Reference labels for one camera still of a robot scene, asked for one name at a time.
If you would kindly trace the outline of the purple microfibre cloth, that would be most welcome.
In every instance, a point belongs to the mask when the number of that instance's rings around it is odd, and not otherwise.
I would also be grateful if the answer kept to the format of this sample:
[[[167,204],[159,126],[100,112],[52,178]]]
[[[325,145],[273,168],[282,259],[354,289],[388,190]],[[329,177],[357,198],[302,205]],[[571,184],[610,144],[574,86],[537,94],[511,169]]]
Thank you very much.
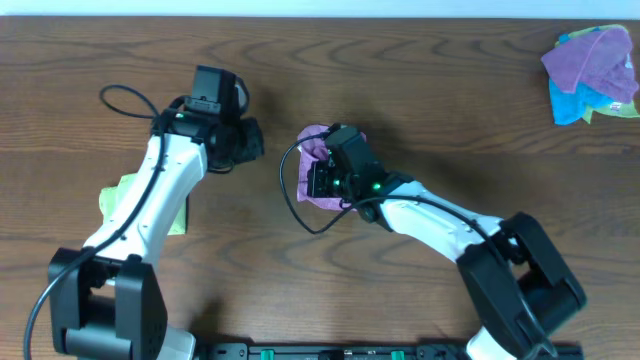
[[[365,195],[356,192],[355,185],[352,185],[352,193],[346,197],[318,198],[308,195],[309,188],[309,172],[312,166],[318,161],[326,161],[329,159],[328,149],[321,138],[313,138],[302,142],[297,146],[300,152],[300,160],[298,167],[298,183],[297,183],[297,201],[310,202],[314,206],[327,211],[341,211],[350,206],[350,201],[359,201],[365,198]]]

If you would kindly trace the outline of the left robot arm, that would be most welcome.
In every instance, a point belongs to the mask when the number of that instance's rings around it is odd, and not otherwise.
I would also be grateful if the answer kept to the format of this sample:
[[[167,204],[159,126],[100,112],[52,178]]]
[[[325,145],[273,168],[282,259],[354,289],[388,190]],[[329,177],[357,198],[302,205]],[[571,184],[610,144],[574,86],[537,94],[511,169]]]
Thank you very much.
[[[168,323],[155,274],[174,220],[209,172],[264,153],[253,118],[167,110],[125,195],[79,250],[48,268],[52,342],[79,359],[190,359],[195,337]]]

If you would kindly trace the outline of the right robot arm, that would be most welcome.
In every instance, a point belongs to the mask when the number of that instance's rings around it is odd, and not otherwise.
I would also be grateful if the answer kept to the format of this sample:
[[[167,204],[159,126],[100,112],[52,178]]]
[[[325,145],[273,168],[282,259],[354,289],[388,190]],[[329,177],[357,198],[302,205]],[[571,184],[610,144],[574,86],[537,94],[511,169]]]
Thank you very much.
[[[313,161],[300,172],[307,196],[335,198],[365,221],[419,240],[455,263],[482,323],[466,345],[467,358],[575,357],[551,336],[585,306],[586,294],[535,218],[474,213],[377,162],[349,169]]]

